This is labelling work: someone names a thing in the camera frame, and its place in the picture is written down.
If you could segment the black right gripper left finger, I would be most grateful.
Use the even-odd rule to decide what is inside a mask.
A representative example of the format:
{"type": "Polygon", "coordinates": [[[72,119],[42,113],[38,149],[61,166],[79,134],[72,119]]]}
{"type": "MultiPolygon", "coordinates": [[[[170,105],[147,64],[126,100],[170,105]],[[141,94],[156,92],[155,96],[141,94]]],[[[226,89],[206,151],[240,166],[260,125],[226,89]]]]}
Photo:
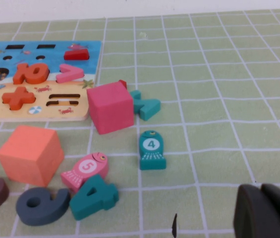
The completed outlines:
{"type": "Polygon", "coordinates": [[[239,186],[233,227],[237,238],[280,238],[280,215],[261,187],[239,186]]]}

